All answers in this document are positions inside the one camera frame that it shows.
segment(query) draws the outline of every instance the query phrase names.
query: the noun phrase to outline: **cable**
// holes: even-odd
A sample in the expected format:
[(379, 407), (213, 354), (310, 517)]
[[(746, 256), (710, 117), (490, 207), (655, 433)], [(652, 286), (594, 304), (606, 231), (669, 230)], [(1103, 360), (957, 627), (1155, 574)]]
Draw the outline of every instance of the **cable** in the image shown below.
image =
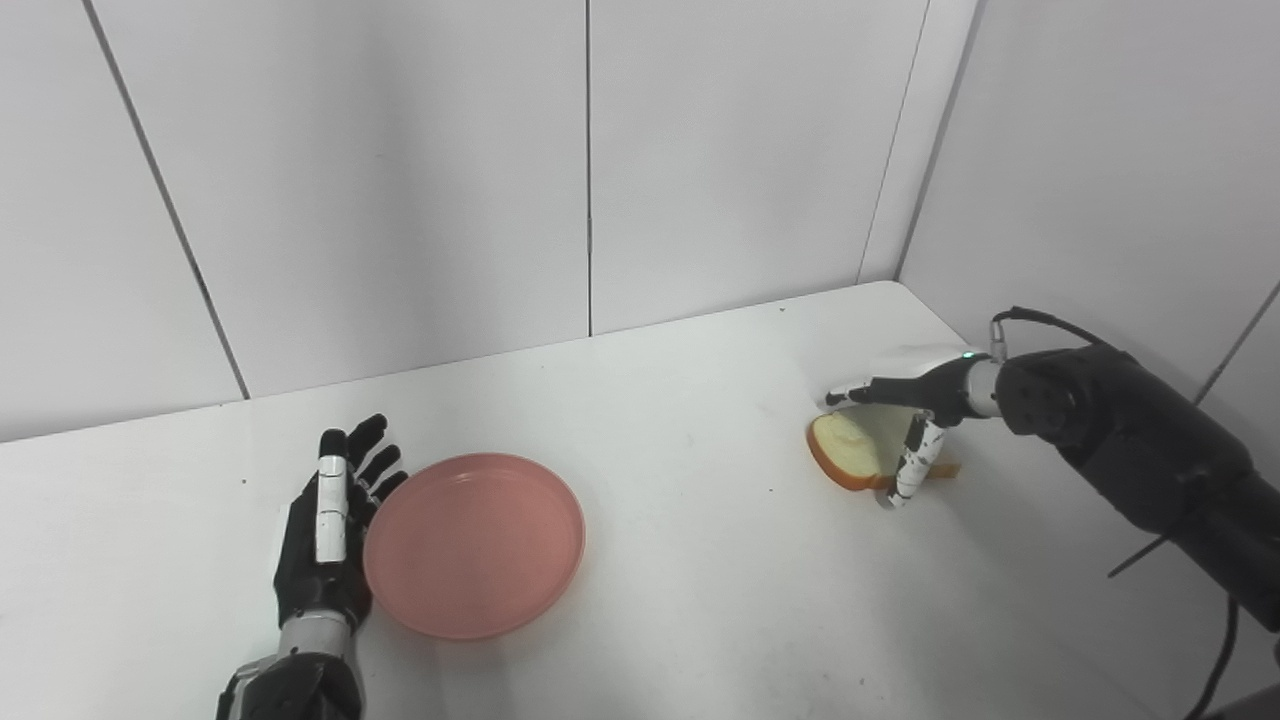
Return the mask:
[(1001, 320), (1027, 320), (1029, 323), (1039, 323), (1042, 325), (1052, 325), (1059, 329), (1064, 329), (1075, 337), (1093, 343), (1093, 345), (1107, 345), (1105, 340), (1091, 333), (1089, 331), (1068, 323), (1066, 320), (1059, 319), (1048, 313), (1042, 313), (1041, 310), (1032, 310), (1030, 307), (1019, 307), (1014, 305), (1004, 313), (997, 313), (992, 319), (992, 324), (998, 324)]
[(1217, 683), (1222, 679), (1222, 673), (1226, 673), (1226, 664), (1231, 661), (1231, 653), (1235, 652), (1235, 632), (1240, 625), (1240, 603), (1235, 601), (1234, 597), (1226, 598), (1226, 637), (1222, 638), (1222, 650), (1217, 653), (1217, 660), (1213, 662), (1213, 669), (1208, 673), (1208, 680), (1204, 683), (1204, 691), (1201, 692), (1201, 698), (1196, 701), (1196, 706), (1192, 711), (1187, 714), (1183, 720), (1199, 720), (1204, 716), (1204, 710), (1208, 708), (1208, 703), (1213, 702), (1213, 693), (1217, 692)]

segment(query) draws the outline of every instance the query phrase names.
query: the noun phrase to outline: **tabletop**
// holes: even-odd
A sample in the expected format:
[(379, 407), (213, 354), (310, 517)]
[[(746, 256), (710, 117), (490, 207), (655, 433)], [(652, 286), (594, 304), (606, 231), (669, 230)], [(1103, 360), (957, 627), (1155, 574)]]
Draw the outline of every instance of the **tabletop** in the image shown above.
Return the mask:
[[(827, 386), (933, 342), (959, 338), (872, 283), (0, 445), (5, 715), (211, 716), (274, 651), (278, 538), (319, 433), (372, 413), (410, 471), (480, 451), (550, 468), (588, 544), (556, 606), (495, 641), (375, 607), (367, 720), (1180, 715), (1216, 652), (1213, 588), (1176, 553), (1105, 580), (1146, 538), (1061, 469), (1009, 465), (1043, 448), (966, 425), (961, 477), (900, 511), (813, 461)], [(1229, 682), (1256, 689), (1260, 666)]]

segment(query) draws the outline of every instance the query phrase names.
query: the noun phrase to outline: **wall seam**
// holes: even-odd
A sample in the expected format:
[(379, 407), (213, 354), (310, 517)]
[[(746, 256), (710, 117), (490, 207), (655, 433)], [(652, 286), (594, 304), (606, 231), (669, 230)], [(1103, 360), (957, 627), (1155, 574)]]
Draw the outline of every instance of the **wall seam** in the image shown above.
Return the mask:
[(227, 331), (223, 329), (223, 322), (218, 316), (218, 309), (214, 307), (214, 299), (209, 295), (209, 286), (205, 283), (205, 275), (200, 270), (200, 264), (196, 261), (196, 254), (191, 250), (191, 242), (187, 240), (187, 231), (182, 225), (182, 220), (178, 218), (178, 210), (173, 204), (173, 196), (169, 193), (169, 186), (165, 184), (164, 176), (160, 173), (160, 164), (156, 161), (155, 152), (151, 150), (151, 142), (147, 140), (146, 132), (142, 129), (142, 119), (138, 117), (137, 108), (133, 105), (133, 97), (129, 95), (129, 88), (124, 83), (124, 76), (120, 73), (120, 67), (115, 61), (115, 54), (111, 53), (111, 45), (106, 40), (106, 33), (102, 31), (102, 22), (97, 17), (97, 9), (93, 8), (92, 0), (81, 0), (84, 6), (84, 13), (88, 15), (88, 23), (93, 28), (93, 35), (97, 37), (99, 49), (102, 51), (102, 58), (106, 60), (108, 70), (111, 73), (111, 79), (115, 81), (115, 88), (120, 94), (120, 101), (124, 104), (124, 111), (129, 115), (129, 123), (133, 126), (133, 133), (138, 138), (138, 146), (142, 149), (142, 155), (146, 158), (147, 168), (151, 170), (151, 179), (156, 183), (156, 190), (160, 192), (160, 200), (164, 202), (165, 213), (169, 214), (169, 223), (173, 225), (174, 234), (178, 236), (178, 243), (182, 246), (182, 254), (187, 258), (187, 265), (191, 268), (191, 274), (196, 279), (196, 287), (200, 290), (200, 297), (205, 302), (205, 310), (209, 313), (209, 319), (214, 324), (214, 332), (218, 333), (218, 342), (223, 346), (223, 354), (227, 356), (227, 363), (230, 365), (232, 374), (236, 377), (236, 386), (239, 388), (241, 397), (244, 400), (250, 398), (248, 387), (244, 384), (244, 375), (241, 373), (239, 363), (236, 361), (236, 354), (232, 352), (230, 342), (227, 340)]
[(902, 250), (897, 256), (897, 268), (893, 270), (893, 281), (902, 282), (902, 268), (906, 265), (906, 255), (911, 250), (911, 240), (915, 236), (915, 227), (920, 222), (920, 211), (924, 209), (924, 199), (929, 192), (929, 183), (933, 181), (933, 170), (938, 164), (938, 154), (951, 124), (951, 113), (955, 110), (956, 97), (960, 95), (960, 86), (964, 83), (965, 70), (969, 68), (969, 56), (978, 37), (978, 28), (982, 26), (982, 15), (987, 9), (987, 0), (978, 0), (973, 8), (973, 19), (969, 20), (969, 35), (965, 36), (964, 49), (960, 51), (960, 61), (956, 64), (956, 77), (951, 82), (951, 91), (947, 94), (947, 104), (942, 108), (942, 118), (938, 120), (938, 131), (933, 136), (933, 147), (929, 150), (929, 161), (924, 165), (924, 176), (920, 178), (920, 188), (915, 193), (915, 208), (911, 209), (911, 220), (906, 225), (906, 238), (902, 241)]

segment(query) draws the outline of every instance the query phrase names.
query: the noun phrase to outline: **white wall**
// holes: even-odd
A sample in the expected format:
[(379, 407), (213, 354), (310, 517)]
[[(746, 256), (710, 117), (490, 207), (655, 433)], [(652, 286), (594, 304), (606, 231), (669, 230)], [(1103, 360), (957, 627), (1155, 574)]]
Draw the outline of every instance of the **white wall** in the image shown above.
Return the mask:
[[(1280, 5), (984, 5), (901, 279), (970, 341), (986, 342), (997, 310), (1041, 307), (1130, 350), (1194, 395), (1280, 279), (1280, 95), (1272, 91)], [(1015, 354), (1069, 342), (1021, 324), (1009, 332)], [(1272, 478), (1277, 351), (1272, 309), (1204, 404), (1252, 445)], [(1083, 524), (1089, 512), (1074, 509), (1101, 498), (1050, 448), (1000, 430), (973, 425), (956, 438), (968, 446), (966, 466), (1000, 480), (991, 500), (998, 527), (1060, 524), (1050, 544), (1068, 550), (1053, 551), (1064, 555), (1065, 573), (1055, 587), (1107, 582), (1108, 566), (1149, 538), (1119, 518)], [(1034, 553), (1009, 551), (1010, 562), (1029, 578), (1047, 573)], [(1091, 611), (1140, 618), (1158, 603), (1157, 612), (1179, 618), (1171, 626), (1185, 633), (1169, 642), (1203, 646), (1203, 666), (1143, 682), (1169, 698), (1155, 715), (1185, 711), (1220, 642), (1221, 591), (1172, 551), (1115, 582), (1130, 601), (1079, 609), (1047, 596), (1044, 611), (1082, 632)], [(1252, 619), (1243, 621), (1220, 702), (1274, 683), (1271, 643)], [(1166, 651), (1087, 660), (1105, 670), (1140, 662), (1142, 652)]]
[(593, 3), (595, 329), (852, 283), (925, 6)]
[(78, 3), (0, 3), (0, 441), (238, 398)]
[(581, 0), (100, 5), (252, 395), (586, 336)]
[(1270, 1), (988, 3), (902, 281), (969, 340), (1038, 306), (1194, 393), (1280, 266), (1277, 23)]

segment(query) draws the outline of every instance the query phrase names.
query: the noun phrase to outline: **bread slice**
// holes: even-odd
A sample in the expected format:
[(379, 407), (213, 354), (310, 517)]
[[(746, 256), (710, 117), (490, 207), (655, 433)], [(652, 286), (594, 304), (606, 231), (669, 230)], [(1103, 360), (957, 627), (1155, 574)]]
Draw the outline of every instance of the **bread slice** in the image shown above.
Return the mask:
[[(822, 471), (841, 487), (887, 488), (914, 414), (909, 407), (858, 405), (815, 419), (805, 439)], [(943, 447), (928, 478), (955, 478), (959, 473), (960, 464)]]
[(876, 441), (845, 413), (809, 423), (805, 433), (814, 460), (827, 477), (849, 489), (868, 489), (884, 475)]

